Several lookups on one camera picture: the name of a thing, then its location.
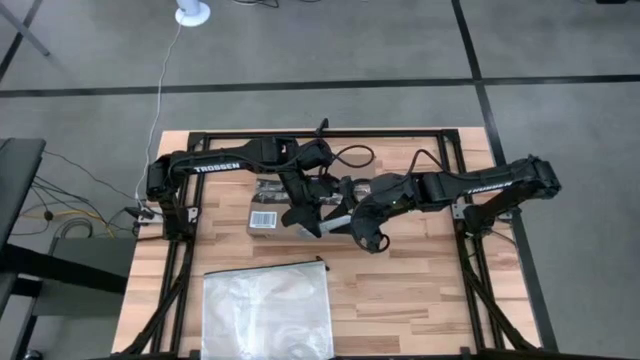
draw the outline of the barcode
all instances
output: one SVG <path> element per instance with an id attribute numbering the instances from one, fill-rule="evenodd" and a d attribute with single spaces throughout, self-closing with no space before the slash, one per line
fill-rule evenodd
<path id="1" fill-rule="evenodd" d="M 249 227 L 261 229 L 275 229 L 278 221 L 277 212 L 252 211 Z"/>

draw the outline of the box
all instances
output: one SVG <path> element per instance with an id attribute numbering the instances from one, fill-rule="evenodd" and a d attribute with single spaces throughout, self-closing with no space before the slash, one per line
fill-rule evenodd
<path id="1" fill-rule="evenodd" d="M 370 159 L 370 155 L 341 155 L 341 158 L 351 164 L 364 164 Z M 329 174 L 340 179 L 343 176 L 351 176 L 352 179 L 371 179 L 376 175 L 375 161 L 362 168 L 350 168 L 340 161 L 334 161 L 329 168 Z M 311 169 L 307 172 L 309 175 L 317 174 L 318 169 Z M 321 209 L 322 217 L 326 217 L 333 211 L 342 201 L 342 196 L 336 194 L 331 198 L 323 198 L 323 206 Z M 314 240 L 338 240 L 345 239 L 353 241 L 351 234 L 323 234 L 318 239 L 311 235 L 299 224 L 289 227 L 282 225 L 282 214 L 290 209 L 289 196 L 284 191 L 282 183 L 278 175 L 258 175 L 256 179 L 256 187 L 251 205 L 249 207 L 249 218 L 247 221 L 247 233 L 253 239 L 304 239 Z"/>

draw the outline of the white cable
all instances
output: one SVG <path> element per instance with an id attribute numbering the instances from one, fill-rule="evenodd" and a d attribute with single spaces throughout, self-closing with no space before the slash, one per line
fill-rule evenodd
<path id="1" fill-rule="evenodd" d="M 156 108 L 156 117 L 155 119 L 153 119 L 153 125 L 151 125 L 151 131 L 149 131 L 149 141 L 147 142 L 147 149 L 145 153 L 147 160 L 144 164 L 144 168 L 142 169 L 142 176 L 140 177 L 140 180 L 138 180 L 138 184 L 136 185 L 136 193 L 134 195 L 134 198 L 138 202 L 138 206 L 141 209 L 144 208 L 144 206 L 142 205 L 142 201 L 140 201 L 140 195 L 138 191 L 140 190 L 140 184 L 142 184 L 142 180 L 144 180 L 145 176 L 147 176 L 147 169 L 151 161 L 150 160 L 151 155 L 149 155 L 149 150 L 151 149 L 151 140 L 153 139 L 153 133 L 155 132 L 156 124 L 158 124 L 158 119 L 160 118 L 160 109 L 162 105 L 162 80 L 164 79 L 164 74 L 167 72 L 167 62 L 169 62 L 169 58 L 171 57 L 171 49 L 173 49 L 173 45 L 175 45 L 176 42 L 178 41 L 178 36 L 180 36 L 180 30 L 182 30 L 182 18 L 180 19 L 180 21 L 178 21 L 178 32 L 176 32 L 176 36 L 173 39 L 173 42 L 171 43 L 171 45 L 169 45 L 169 49 L 167 50 L 167 56 L 164 58 L 164 62 L 162 63 L 162 74 L 160 75 L 160 80 L 158 80 L 158 101 L 157 101 L 157 108 Z"/>

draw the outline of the yellow cable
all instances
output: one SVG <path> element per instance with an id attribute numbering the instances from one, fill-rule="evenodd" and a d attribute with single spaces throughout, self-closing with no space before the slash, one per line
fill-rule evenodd
<path id="1" fill-rule="evenodd" d="M 100 221 L 102 223 L 102 225 L 104 225 L 104 228 L 107 230 L 107 233 L 109 234 L 109 237 L 112 239 L 115 239 L 115 235 L 113 234 L 113 231 L 111 231 L 111 229 L 109 228 L 109 226 L 107 225 L 106 222 L 104 222 L 104 220 L 102 220 L 102 218 L 100 217 L 100 215 L 96 214 L 96 213 L 92 213 L 89 211 L 84 211 L 84 210 L 68 210 L 68 211 L 60 211 L 57 213 L 53 214 L 53 217 L 57 217 L 57 216 L 63 216 L 63 215 L 86 215 L 90 218 L 96 219 L 98 221 Z M 42 216 L 35 216 L 35 215 L 29 215 L 29 214 L 24 214 L 22 215 L 22 217 L 26 217 L 29 219 L 42 219 Z"/>

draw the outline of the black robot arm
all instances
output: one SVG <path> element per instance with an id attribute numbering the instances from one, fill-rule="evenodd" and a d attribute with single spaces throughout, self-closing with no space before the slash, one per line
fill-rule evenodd
<path id="1" fill-rule="evenodd" d="M 162 209 L 165 238 L 184 240 L 195 235 L 194 219 L 187 209 L 179 206 L 177 197 L 187 176 L 241 169 L 278 174 L 291 201 L 291 209 L 282 217 L 283 225 L 297 223 L 320 237 L 320 197 L 336 192 L 338 180 L 328 174 L 307 176 L 303 171 L 328 167 L 333 159 L 329 145 L 321 139 L 299 145 L 292 138 L 264 137 L 235 148 L 176 151 L 149 166 L 147 199 L 158 202 Z"/>
<path id="2" fill-rule="evenodd" d="M 384 251 L 389 244 L 380 225 L 408 211 L 440 211 L 461 196 L 502 190 L 486 203 L 464 209 L 465 231 L 483 235 L 498 215 L 525 200 L 549 199 L 560 191 L 549 162 L 533 156 L 465 174 L 448 171 L 383 174 L 371 179 L 370 186 L 371 194 L 352 212 L 351 234 L 361 248 L 371 253 Z"/>

